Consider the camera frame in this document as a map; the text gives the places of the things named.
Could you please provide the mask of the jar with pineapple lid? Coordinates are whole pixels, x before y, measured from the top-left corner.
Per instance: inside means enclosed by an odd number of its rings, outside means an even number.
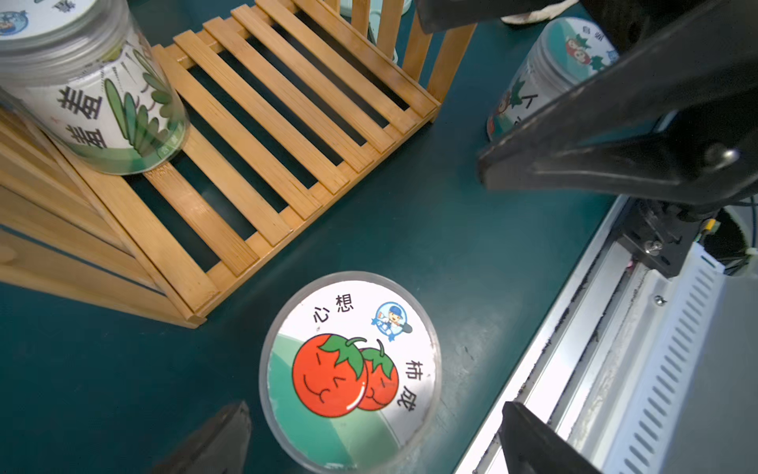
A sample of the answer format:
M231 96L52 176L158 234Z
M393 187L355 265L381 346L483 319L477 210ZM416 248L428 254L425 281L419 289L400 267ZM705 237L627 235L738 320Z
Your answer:
M615 47L596 23L568 17L551 21L488 118L490 140L615 63Z

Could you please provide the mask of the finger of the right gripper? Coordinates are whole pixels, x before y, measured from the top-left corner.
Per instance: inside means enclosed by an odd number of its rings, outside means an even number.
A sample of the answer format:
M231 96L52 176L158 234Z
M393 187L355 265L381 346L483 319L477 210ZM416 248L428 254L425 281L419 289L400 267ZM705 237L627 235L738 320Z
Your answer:
M474 25L503 16L530 13L555 4L549 0L418 0L416 12L426 34Z
M757 191L757 5L588 1L619 59L493 143L490 190L719 207Z

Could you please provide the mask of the jar with strawberry lid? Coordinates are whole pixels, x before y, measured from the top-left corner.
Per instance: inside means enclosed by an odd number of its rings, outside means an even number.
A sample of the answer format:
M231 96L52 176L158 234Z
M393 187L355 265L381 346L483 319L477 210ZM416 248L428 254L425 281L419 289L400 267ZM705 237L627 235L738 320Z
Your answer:
M281 448L314 473L384 473L422 441L441 395L441 353L420 302L392 280L310 282L266 335L260 397Z

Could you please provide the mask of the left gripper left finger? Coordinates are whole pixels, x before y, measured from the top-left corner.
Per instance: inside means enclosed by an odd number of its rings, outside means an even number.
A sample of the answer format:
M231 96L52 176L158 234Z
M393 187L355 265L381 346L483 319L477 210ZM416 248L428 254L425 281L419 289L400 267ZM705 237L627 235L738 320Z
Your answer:
M243 473L252 436L243 400L222 407L191 433L152 473Z

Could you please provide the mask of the jar with green tree lid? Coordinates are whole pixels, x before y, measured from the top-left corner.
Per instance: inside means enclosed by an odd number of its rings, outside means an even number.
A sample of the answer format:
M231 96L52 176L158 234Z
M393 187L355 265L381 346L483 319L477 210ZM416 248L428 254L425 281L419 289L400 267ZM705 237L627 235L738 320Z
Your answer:
M124 1L4 1L1 103L95 170L176 156L190 121Z

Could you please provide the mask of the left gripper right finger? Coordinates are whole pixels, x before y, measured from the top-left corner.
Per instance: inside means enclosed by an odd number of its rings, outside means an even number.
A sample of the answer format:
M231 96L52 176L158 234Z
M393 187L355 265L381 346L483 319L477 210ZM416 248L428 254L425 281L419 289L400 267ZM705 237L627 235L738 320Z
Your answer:
M600 474L520 402L511 401L503 406L499 439L510 474Z

